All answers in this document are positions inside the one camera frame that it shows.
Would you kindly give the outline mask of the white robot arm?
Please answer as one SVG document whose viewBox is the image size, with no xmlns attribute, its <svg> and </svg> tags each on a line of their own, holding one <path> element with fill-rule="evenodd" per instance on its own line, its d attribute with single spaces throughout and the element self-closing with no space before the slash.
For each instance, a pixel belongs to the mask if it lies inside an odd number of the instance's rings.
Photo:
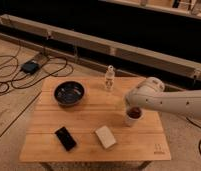
<svg viewBox="0 0 201 171">
<path fill-rule="evenodd" d="M 165 84 L 148 77 L 125 95 L 128 109 L 134 107 L 177 114 L 201 120 L 201 90 L 165 92 Z"/>
</svg>

